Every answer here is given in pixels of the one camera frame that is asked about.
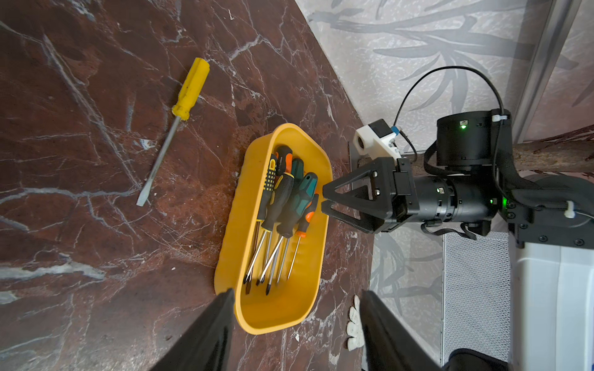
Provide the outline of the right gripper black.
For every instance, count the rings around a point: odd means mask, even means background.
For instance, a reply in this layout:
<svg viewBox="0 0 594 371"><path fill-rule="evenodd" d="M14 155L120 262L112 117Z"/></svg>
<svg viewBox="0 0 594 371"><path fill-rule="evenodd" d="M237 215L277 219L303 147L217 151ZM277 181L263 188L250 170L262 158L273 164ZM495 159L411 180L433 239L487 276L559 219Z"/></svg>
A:
<svg viewBox="0 0 594 371"><path fill-rule="evenodd" d="M408 159L399 159L395 168L392 157L380 157L323 187L328 200L321 203L321 211L364 233L389 233L394 224L358 210L352 216L334 209L335 202L345 202L355 190L370 201L391 202L393 198L396 225L420 223L425 232L444 223L458 223L464 232L489 232L499 210L499 193L481 173L414 176Z"/></svg>

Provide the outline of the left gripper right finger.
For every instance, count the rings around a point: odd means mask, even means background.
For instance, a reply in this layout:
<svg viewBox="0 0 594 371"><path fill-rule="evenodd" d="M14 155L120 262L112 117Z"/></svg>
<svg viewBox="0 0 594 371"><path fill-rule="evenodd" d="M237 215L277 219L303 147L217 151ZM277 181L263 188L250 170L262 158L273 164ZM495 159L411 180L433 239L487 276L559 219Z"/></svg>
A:
<svg viewBox="0 0 594 371"><path fill-rule="evenodd" d="M360 317L370 370L440 369L374 292L362 293Z"/></svg>

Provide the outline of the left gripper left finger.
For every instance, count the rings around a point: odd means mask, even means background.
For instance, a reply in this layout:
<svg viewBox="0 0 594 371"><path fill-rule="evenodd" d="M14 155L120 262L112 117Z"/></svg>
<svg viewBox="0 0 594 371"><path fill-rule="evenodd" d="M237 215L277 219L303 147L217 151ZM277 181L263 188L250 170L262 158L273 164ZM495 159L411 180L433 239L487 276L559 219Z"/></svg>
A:
<svg viewBox="0 0 594 371"><path fill-rule="evenodd" d="M230 355L235 292L219 294L153 370L226 370Z"/></svg>

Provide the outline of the green black screwdriver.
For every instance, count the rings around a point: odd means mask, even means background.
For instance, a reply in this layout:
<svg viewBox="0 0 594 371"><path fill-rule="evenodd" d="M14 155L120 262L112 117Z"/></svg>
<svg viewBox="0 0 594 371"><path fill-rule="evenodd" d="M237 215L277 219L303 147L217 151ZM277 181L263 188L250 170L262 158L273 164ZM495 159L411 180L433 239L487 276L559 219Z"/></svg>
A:
<svg viewBox="0 0 594 371"><path fill-rule="evenodd" d="M304 177L304 162L302 159L295 158L292 160L292 174L294 176L294 184L293 184L292 194L291 194L290 198L292 198L292 196L295 194L296 190L299 188L300 182L303 180L303 177ZM280 280L282 277L282 272L284 270L286 257L287 257L288 251L289 251L290 241L291 241L290 237L286 238L285 245L282 248L282 259L281 259L280 267L278 269L278 276L277 276L276 283L275 283L276 285L278 285L280 283Z"/></svg>
<svg viewBox="0 0 594 371"><path fill-rule="evenodd" d="M256 282L256 284L262 284L265 281L266 275L270 276L269 282L267 283L266 295L269 294L270 288L272 287L272 279L275 277L275 273L278 272L280 267L282 248L285 245L285 240L288 237L292 239L295 225L302 218L306 207L311 203L317 183L317 174L312 172L306 173L292 198L290 198L292 193L290 194L289 199L283 207L281 215L278 217L274 225L274 227L276 227L278 239L275 247L271 251L269 260L263 266L261 275Z"/></svg>

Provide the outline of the small orange black screwdriver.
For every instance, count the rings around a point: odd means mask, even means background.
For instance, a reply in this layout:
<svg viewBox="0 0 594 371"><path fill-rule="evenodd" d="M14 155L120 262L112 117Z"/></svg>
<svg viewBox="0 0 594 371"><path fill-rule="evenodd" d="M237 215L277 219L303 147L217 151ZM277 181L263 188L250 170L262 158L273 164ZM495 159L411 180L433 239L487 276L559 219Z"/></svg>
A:
<svg viewBox="0 0 594 371"><path fill-rule="evenodd" d="M297 256L297 252L299 250L300 241L301 241L301 239L306 237L306 232L309 228L309 224L311 223L311 219L313 218L314 213L317 210L319 198L320 198L319 193L316 193L314 195L314 197L312 198L311 203L308 205L308 207L306 207L302 218L299 220L299 223L297 226L297 231L295 232L296 236L298 237L298 241L297 241L297 245L295 246L295 252L292 257L292 263L291 263L291 266L289 269L287 279L291 278L293 267L294 267L296 256Z"/></svg>

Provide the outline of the black yellow small screwdriver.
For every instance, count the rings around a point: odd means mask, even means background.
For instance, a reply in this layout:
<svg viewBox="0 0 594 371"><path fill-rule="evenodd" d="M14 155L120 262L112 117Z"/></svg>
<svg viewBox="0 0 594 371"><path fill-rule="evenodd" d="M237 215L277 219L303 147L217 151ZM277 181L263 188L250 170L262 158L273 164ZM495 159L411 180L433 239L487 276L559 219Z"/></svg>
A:
<svg viewBox="0 0 594 371"><path fill-rule="evenodd" d="M286 204L292 192L293 183L293 175L291 173L283 173L279 177L278 182L275 185L270 199L270 203L267 208L266 218L261 224L261 227L264 229L264 232L261 234L261 239L258 242L258 247L255 251L252 261L250 262L250 267L247 270L247 274L243 281L244 284L250 281L253 277L255 262L257 261L262 245L265 242L267 234L272 232L278 217L281 215L283 207Z"/></svg>

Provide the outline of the large orange black screwdriver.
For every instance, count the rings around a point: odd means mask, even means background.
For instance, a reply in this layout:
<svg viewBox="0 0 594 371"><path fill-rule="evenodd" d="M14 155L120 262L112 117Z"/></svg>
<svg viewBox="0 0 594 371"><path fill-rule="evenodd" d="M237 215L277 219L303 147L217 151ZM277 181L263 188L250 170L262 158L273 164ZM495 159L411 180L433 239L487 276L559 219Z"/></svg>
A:
<svg viewBox="0 0 594 371"><path fill-rule="evenodd" d="M276 168L275 168L275 175L276 177L280 177L283 173L291 172L291 165L292 165L292 149L289 148L287 145L279 146L275 150L275 156L277 158ZM268 235L267 240L267 247L265 251L265 261L263 265L269 260L271 254L271 244L272 244L272 233Z"/></svg>

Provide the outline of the black yellow dotted screwdriver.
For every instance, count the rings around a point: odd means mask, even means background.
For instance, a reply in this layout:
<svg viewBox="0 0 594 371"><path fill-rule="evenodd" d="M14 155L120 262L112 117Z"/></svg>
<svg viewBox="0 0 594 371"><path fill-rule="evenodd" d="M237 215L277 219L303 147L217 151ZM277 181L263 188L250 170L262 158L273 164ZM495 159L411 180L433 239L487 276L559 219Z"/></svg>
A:
<svg viewBox="0 0 594 371"><path fill-rule="evenodd" d="M267 174L264 182L264 187L261 195L261 202L258 208L258 216L256 219L255 224L255 233L254 233L254 248L253 248L253 255L252 261L250 262L249 269L247 270L247 274L244 278L244 283L246 284L246 295L249 295L252 289L252 278L254 275L254 268L255 264L258 261L258 255L261 250L262 244L266 241L266 232L261 233L261 224L264 222L267 213L267 207L269 205L270 199L272 197L272 193L275 186L275 177L276 177L276 167L277 167L277 154L271 154L271 158L269 159Z"/></svg>

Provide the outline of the yellow handle screwdriver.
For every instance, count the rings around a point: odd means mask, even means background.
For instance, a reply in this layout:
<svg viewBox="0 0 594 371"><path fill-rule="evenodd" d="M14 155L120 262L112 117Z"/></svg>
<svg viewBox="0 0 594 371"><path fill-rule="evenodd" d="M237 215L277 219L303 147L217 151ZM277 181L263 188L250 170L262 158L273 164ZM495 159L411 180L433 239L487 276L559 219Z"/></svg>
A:
<svg viewBox="0 0 594 371"><path fill-rule="evenodd" d="M202 58L196 58L190 68L190 72L183 83L179 92L178 100L172 108L172 113L175 116L174 122L171 125L170 131L166 136L165 141L159 151L158 157L153 165L152 171L145 182L144 187L139 193L136 201L136 206L143 207L147 201L153 182L159 171L160 166L166 156L169 146L176 134L177 128L182 121L187 121L190 117L190 111L195 106L198 97L204 87L207 76L210 72L210 64Z"/></svg>

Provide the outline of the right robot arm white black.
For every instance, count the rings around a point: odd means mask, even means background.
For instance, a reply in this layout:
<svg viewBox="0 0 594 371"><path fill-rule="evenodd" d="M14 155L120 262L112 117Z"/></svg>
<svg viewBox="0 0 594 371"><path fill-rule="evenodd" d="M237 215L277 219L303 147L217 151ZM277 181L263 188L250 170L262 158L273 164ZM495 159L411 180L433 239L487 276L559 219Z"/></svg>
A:
<svg viewBox="0 0 594 371"><path fill-rule="evenodd" d="M408 159L380 157L323 187L321 210L365 233L406 223L474 240L492 219L510 242L509 360L454 350L447 370L593 368L593 185L564 175L523 178L514 166L511 117L502 108L437 121L424 176Z"/></svg>

